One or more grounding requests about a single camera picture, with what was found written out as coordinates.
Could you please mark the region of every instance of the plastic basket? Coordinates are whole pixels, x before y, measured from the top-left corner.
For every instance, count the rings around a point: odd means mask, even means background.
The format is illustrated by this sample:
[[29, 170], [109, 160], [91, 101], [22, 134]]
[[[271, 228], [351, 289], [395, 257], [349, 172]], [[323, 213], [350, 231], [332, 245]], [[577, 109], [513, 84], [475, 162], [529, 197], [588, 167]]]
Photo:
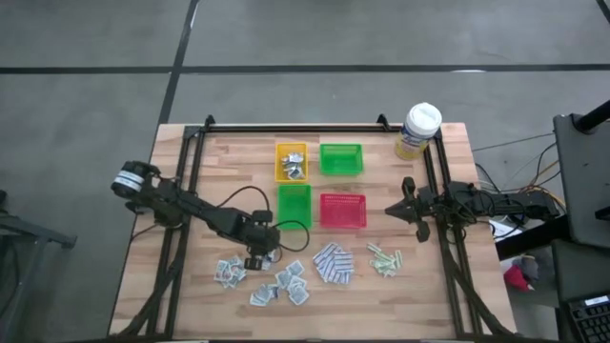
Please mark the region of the plastic basket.
[[[312, 187], [310, 185], [279, 185], [277, 189], [277, 222], [298, 220], [307, 229], [312, 227]], [[279, 226], [282, 230], [301, 229], [297, 223]]]
[[[290, 152], [301, 152], [303, 153], [303, 164], [302, 169], [305, 174], [305, 178], [298, 180], [291, 180], [288, 178], [288, 174], [284, 171], [282, 164], [282, 158], [288, 156]], [[275, 144], [275, 182], [280, 183], [303, 183], [307, 181], [308, 167], [307, 163], [309, 157], [307, 156], [307, 144], [305, 143], [277, 143]]]
[[321, 194], [320, 226], [359, 229], [366, 227], [366, 197], [360, 194]]
[[358, 175], [362, 172], [359, 144], [320, 144], [320, 171], [327, 175]]

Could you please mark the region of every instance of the red object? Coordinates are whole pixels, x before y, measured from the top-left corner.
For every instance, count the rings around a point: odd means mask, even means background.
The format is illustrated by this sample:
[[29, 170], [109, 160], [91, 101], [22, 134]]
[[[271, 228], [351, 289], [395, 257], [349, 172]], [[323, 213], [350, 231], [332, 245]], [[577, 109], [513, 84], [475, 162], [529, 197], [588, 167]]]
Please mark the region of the red object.
[[365, 228], [366, 197], [361, 194], [321, 194], [320, 225], [324, 228]]
[[530, 291], [527, 287], [527, 281], [525, 281], [525, 278], [523, 277], [523, 272], [521, 272], [521, 269], [518, 266], [513, 266], [504, 273], [504, 281], [520, 291]]

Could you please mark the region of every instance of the red basket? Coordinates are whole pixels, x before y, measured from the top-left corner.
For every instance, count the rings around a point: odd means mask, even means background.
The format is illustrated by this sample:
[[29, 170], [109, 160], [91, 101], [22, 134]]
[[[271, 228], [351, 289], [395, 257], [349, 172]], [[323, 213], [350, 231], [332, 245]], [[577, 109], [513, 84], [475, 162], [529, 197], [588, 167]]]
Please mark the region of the red basket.
[[360, 194], [321, 194], [320, 226], [324, 228], [365, 228], [366, 197]]

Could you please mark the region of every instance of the plastic bottle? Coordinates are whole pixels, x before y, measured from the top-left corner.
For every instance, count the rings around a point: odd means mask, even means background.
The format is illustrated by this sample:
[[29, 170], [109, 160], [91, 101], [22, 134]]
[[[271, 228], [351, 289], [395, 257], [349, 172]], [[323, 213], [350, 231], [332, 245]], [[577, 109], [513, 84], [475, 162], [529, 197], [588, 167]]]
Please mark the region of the plastic bottle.
[[440, 111], [428, 104], [420, 103], [411, 108], [396, 140], [396, 154], [406, 160], [418, 158], [428, 146], [428, 141], [437, 133], [442, 123]]

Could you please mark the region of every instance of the green basket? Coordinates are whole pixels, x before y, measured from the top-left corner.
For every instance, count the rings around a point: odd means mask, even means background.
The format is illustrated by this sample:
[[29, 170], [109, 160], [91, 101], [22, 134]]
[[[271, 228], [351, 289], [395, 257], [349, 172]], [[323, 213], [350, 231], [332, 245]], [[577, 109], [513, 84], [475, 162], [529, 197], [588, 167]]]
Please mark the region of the green basket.
[[[280, 185], [277, 189], [277, 222], [298, 220], [307, 229], [312, 227], [312, 186]], [[296, 223], [279, 226], [282, 230], [303, 229]]]
[[362, 172], [359, 144], [320, 144], [320, 171], [327, 175], [358, 175]]

